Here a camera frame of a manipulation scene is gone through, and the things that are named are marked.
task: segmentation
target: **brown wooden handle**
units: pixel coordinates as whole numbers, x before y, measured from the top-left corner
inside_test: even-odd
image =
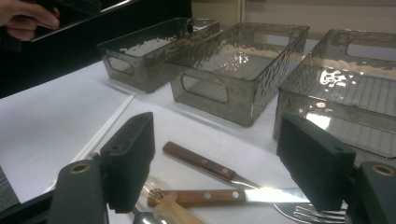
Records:
[[[181,147],[173,142],[167,142],[163,146],[163,152],[180,159],[190,165],[203,169],[212,175],[215,175],[225,181],[231,182],[236,172],[225,166],[222,166],[208,158],[196,154],[195,152],[189,151],[188,149]]]
[[[242,189],[209,189],[209,190],[162,190],[163,195],[175,192],[176,202],[181,206],[208,206],[218,204],[236,204],[246,201]],[[148,206],[154,207],[158,200],[148,197]]]

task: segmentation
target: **white table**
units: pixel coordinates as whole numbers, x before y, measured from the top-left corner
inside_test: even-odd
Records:
[[[0,164],[20,201],[40,195],[128,98],[111,81],[102,62],[0,100]],[[170,84],[137,95],[106,140],[131,116],[154,114],[156,155],[150,175],[162,189],[231,189],[162,152],[173,141],[235,170],[260,185],[291,188],[272,137],[276,99],[251,127],[241,127],[174,101]],[[149,210],[145,200],[139,205]],[[190,209],[205,223],[293,223],[271,204]],[[133,215],[110,212],[110,223],[132,223]]]

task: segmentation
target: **person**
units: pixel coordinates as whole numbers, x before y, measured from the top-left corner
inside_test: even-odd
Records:
[[[38,4],[20,0],[0,0],[0,26],[8,35],[28,41],[35,37],[35,28],[43,26],[52,30],[59,28],[58,9],[47,11]]]

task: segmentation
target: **fork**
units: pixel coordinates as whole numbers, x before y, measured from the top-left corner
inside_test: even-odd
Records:
[[[317,212],[311,203],[274,203],[274,208],[297,223],[346,223],[346,203],[338,212]]]

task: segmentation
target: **knife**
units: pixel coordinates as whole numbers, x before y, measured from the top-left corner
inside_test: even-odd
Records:
[[[163,152],[180,159],[190,165],[198,167],[210,174],[233,184],[237,188],[240,189],[260,189],[262,186],[255,184],[246,178],[238,175],[236,171],[222,166],[208,158],[205,158],[201,155],[196,154],[184,147],[181,147],[173,142],[167,142],[163,146]]]
[[[300,189],[203,189],[203,190],[160,190],[162,195],[176,193],[176,202],[181,206],[207,206],[240,203],[309,203]],[[159,203],[157,198],[148,197],[148,206]]]

